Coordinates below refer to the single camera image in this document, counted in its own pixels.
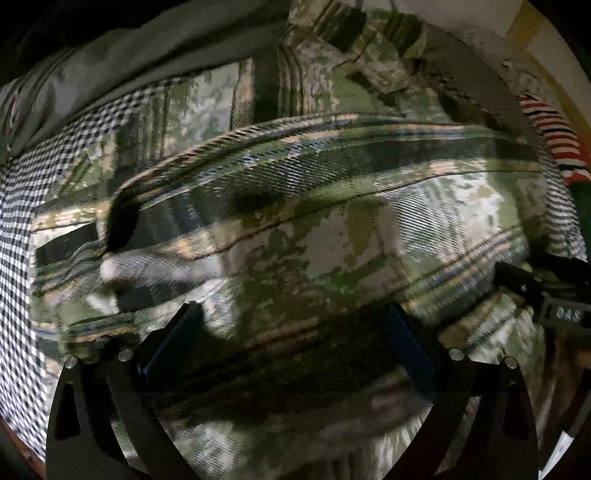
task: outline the striped fabric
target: striped fabric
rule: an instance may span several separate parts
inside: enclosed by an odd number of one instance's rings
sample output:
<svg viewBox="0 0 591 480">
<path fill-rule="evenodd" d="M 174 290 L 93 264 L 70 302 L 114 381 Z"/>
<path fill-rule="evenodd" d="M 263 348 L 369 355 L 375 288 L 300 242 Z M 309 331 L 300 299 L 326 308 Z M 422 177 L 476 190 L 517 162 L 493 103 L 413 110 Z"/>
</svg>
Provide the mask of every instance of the striped fabric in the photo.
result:
<svg viewBox="0 0 591 480">
<path fill-rule="evenodd" d="M 591 181 L 591 162 L 579 136 L 561 113 L 533 95 L 519 99 L 524 113 L 545 138 L 564 181 Z"/>
</svg>

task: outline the olive green fabric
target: olive green fabric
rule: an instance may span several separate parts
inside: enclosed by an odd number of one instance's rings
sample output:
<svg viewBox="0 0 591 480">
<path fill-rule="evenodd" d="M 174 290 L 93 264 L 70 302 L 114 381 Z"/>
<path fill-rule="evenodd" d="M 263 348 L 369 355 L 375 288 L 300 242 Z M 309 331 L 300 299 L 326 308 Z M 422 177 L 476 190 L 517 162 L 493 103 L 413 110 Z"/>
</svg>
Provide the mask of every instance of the olive green fabric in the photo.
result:
<svg viewBox="0 0 591 480">
<path fill-rule="evenodd" d="M 396 301 L 473 359 L 514 356 L 543 424 L 544 332 L 491 278 L 533 245 L 585 258 L 572 202 L 541 146 L 424 77 L 427 39 L 409 15 L 299 0 L 278 48 L 87 147 L 32 225 L 47 375 L 199 301 L 200 335 L 152 401 L 202 478 L 322 478 L 329 458 L 378 479 L 428 409 L 367 310 Z"/>
<path fill-rule="evenodd" d="M 587 251 L 591 248 L 591 183 L 577 181 L 570 186 L 574 204 L 579 214 L 581 232 L 587 243 Z"/>
</svg>

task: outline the screw head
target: screw head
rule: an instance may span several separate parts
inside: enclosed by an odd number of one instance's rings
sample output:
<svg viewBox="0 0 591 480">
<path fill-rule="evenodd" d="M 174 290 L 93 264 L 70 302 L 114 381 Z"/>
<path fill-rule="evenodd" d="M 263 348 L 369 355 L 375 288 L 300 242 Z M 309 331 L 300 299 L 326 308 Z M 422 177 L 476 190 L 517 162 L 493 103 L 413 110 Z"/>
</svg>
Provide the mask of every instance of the screw head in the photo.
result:
<svg viewBox="0 0 591 480">
<path fill-rule="evenodd" d="M 508 366 L 509 368 L 511 368 L 512 370 L 514 370 L 515 368 L 517 368 L 519 366 L 519 363 L 517 363 L 517 360 L 515 360 L 512 356 L 507 356 L 505 357 L 505 365 Z"/>
<path fill-rule="evenodd" d="M 455 360 L 456 362 L 464 360 L 465 357 L 464 352 L 462 352 L 459 348 L 450 348 L 449 356 L 452 360 Z"/>
<path fill-rule="evenodd" d="M 66 363 L 64 364 L 64 367 L 66 367 L 67 369 L 74 368 L 77 363 L 78 363 L 78 359 L 72 355 L 67 358 Z"/>
<path fill-rule="evenodd" d="M 134 352 L 131 348 L 124 348 L 123 350 L 121 350 L 119 352 L 119 355 L 117 355 L 117 358 L 119 359 L 120 362 L 129 362 L 131 360 L 131 358 L 133 357 Z"/>
</svg>

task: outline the houndstooth fabric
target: houndstooth fabric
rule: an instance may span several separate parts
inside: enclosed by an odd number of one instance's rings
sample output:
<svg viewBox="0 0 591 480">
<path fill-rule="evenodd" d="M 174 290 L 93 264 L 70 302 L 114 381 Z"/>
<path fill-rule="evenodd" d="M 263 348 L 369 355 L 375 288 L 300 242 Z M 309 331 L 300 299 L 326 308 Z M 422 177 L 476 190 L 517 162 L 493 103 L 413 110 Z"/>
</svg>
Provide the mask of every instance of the houndstooth fabric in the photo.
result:
<svg viewBox="0 0 591 480">
<path fill-rule="evenodd" d="M 163 80 L 72 122 L 0 171 L 0 414 L 45 457 L 48 384 L 45 358 L 28 320 L 28 243 L 34 209 L 81 150 L 127 123 L 140 105 L 182 79 Z"/>
</svg>

